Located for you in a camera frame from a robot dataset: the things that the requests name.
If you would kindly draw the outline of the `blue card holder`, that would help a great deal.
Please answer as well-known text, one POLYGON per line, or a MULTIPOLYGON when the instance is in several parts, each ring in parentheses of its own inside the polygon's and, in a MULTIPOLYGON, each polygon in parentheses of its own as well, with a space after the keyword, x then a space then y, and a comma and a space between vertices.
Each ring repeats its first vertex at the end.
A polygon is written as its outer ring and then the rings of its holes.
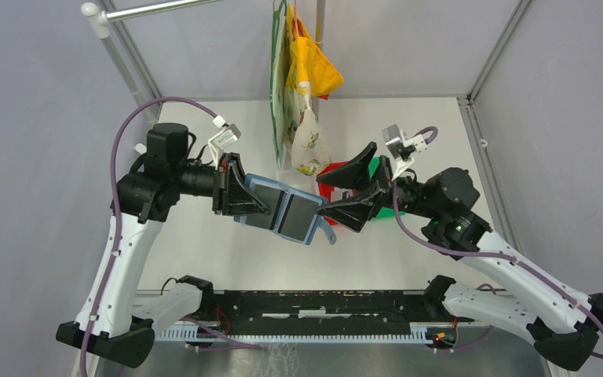
POLYGON ((238 215, 234 222, 270 231, 290 242, 310 245, 317 229, 321 229, 329 244, 337 242, 331 225, 317 213, 328 200, 311 192, 256 174, 247 174, 245 182, 269 208, 268 214, 238 215))

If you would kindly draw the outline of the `black card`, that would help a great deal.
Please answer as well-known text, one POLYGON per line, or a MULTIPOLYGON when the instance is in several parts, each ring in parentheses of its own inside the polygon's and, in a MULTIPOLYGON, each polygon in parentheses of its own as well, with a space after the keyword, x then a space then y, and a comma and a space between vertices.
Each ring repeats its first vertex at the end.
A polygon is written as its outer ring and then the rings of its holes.
POLYGON ((296 243, 310 244, 319 220, 316 209, 326 201, 299 190, 256 184, 254 192, 270 208, 269 214, 248 215, 243 223, 296 243))

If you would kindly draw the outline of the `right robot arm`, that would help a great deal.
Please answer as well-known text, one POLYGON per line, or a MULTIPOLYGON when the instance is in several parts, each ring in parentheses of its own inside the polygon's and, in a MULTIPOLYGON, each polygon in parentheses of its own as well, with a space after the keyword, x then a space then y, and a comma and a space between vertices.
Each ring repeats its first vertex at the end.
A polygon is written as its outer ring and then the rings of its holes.
POLYGON ((437 276, 426 289, 422 311, 431 320, 447 315, 478 320, 531 344, 552 364, 576 372, 603 341, 603 293, 586 294, 554 278, 473 212, 480 194, 468 170, 450 167, 420 182, 407 160, 381 156, 375 170, 370 143, 358 156, 317 182, 353 194, 320 208, 320 214, 359 232, 385 207, 428 224, 413 240, 484 274, 506 290, 489 294, 437 276))

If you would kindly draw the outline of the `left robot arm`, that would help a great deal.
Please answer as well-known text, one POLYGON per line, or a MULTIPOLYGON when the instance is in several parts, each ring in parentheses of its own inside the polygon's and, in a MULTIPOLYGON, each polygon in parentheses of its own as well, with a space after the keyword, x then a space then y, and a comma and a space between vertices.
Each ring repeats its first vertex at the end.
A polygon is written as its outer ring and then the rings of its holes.
POLYGON ((154 125, 145 154, 115 180, 110 231, 98 274, 77 317, 58 327, 59 342, 137 368, 157 335, 190 314, 205 320, 214 313, 213 284, 193 276, 183 276, 142 308, 134 305, 152 245, 183 195, 211 198, 218 215, 270 213, 264 200, 246 186, 238 154, 223 154, 216 167, 195 163, 188 156, 189 135, 178 123, 154 125))

